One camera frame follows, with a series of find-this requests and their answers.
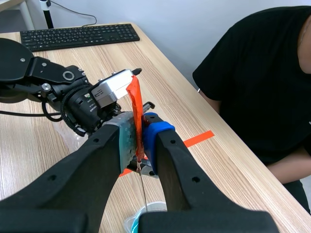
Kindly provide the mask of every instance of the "wooden table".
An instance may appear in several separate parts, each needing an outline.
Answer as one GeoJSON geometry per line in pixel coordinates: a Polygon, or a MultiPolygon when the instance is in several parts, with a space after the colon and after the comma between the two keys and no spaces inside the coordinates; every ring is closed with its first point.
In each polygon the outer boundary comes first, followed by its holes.
{"type": "MultiPolygon", "coordinates": [[[[277,181],[251,150],[217,115],[190,83],[137,27],[141,40],[104,46],[36,52],[64,66],[82,67],[96,83],[113,71],[142,68],[139,75],[143,101],[176,127],[183,140],[212,130],[215,136],[190,148],[206,174],[234,202],[253,210],[266,210],[281,232],[311,232],[311,217],[277,181]]],[[[20,41],[19,33],[0,37],[20,41]]],[[[119,101],[131,109],[126,97],[119,101]]],[[[1,110],[40,113],[40,104],[24,101],[0,104],[1,110]]],[[[69,150],[45,118],[0,115],[0,199],[28,185],[64,158],[69,150]]],[[[159,180],[144,177],[147,201],[164,200],[159,180]]],[[[116,182],[102,220],[101,232],[124,232],[124,220],[143,204],[139,176],[116,182]]]]}

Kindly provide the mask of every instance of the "keyboard key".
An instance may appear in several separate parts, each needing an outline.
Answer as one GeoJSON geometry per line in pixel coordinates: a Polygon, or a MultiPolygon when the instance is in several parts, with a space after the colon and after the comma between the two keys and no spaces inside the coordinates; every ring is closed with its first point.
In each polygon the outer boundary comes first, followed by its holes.
{"type": "Polygon", "coordinates": [[[24,43],[25,46],[32,46],[32,45],[36,45],[37,42],[32,42],[32,43],[24,43]]]}

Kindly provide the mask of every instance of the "white wall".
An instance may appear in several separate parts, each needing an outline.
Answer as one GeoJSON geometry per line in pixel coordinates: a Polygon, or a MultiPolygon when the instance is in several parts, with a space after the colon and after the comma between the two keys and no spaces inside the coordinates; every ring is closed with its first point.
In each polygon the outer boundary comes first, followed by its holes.
{"type": "MultiPolygon", "coordinates": [[[[54,0],[95,15],[98,23],[133,22],[193,84],[192,72],[235,22],[266,8],[311,5],[310,0],[54,0]]],[[[36,29],[47,28],[39,0],[28,0],[36,29]]],[[[92,23],[56,5],[55,27],[92,23]]]]}

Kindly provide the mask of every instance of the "clear plastic container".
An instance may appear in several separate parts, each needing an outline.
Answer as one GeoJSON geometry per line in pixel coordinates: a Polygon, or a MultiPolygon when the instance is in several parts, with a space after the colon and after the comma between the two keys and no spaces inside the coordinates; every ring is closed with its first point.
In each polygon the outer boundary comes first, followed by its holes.
{"type": "MultiPolygon", "coordinates": [[[[167,211],[166,203],[155,201],[147,204],[148,212],[167,211]]],[[[143,206],[136,212],[134,216],[128,217],[124,221],[124,228],[127,233],[138,233],[138,220],[140,215],[146,212],[146,207],[143,206]]]]}

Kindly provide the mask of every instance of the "black cable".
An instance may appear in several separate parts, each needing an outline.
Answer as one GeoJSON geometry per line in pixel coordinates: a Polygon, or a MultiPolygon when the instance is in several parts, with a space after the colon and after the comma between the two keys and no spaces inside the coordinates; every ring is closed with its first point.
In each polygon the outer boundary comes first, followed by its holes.
{"type": "Polygon", "coordinates": [[[63,7],[64,9],[66,9],[66,10],[68,10],[68,11],[71,11],[71,12],[74,12],[74,13],[76,13],[76,14],[83,15],[83,16],[90,16],[90,17],[93,17],[93,18],[95,19],[95,23],[86,24],[86,25],[83,25],[82,27],[90,26],[90,25],[95,25],[95,24],[97,23],[97,18],[96,18],[95,16],[93,16],[93,15],[88,15],[88,14],[83,14],[83,13],[79,13],[79,12],[73,11],[73,10],[71,10],[71,9],[68,9],[68,8],[65,7],[65,6],[62,6],[61,4],[59,4],[59,3],[55,2],[55,1],[50,1],[50,2],[56,4],[56,5],[60,6],[60,7],[63,7]]]}
{"type": "MultiPolygon", "coordinates": [[[[17,117],[45,117],[45,114],[32,114],[32,113],[14,113],[7,111],[0,111],[0,114],[17,116],[17,117]]],[[[50,116],[59,116],[60,113],[50,113],[50,116]]]]}
{"type": "Polygon", "coordinates": [[[51,114],[48,113],[48,110],[47,110],[47,103],[43,100],[42,101],[42,111],[43,111],[43,114],[44,116],[46,116],[47,119],[49,119],[50,121],[53,121],[53,122],[59,122],[59,121],[62,121],[63,118],[60,116],[60,118],[53,118],[51,117],[51,114]]]}
{"type": "Polygon", "coordinates": [[[73,96],[74,93],[76,93],[77,91],[80,91],[81,89],[88,88],[88,87],[90,87],[90,86],[89,85],[83,85],[83,86],[79,86],[79,87],[76,87],[76,88],[70,90],[64,96],[62,103],[61,103],[61,106],[60,106],[60,114],[61,114],[64,122],[68,125],[69,128],[71,128],[76,134],[78,134],[81,137],[84,137],[86,132],[82,132],[82,131],[78,130],[76,128],[76,126],[72,123],[72,121],[67,117],[67,115],[65,113],[65,106],[66,106],[68,100],[73,96]]]}

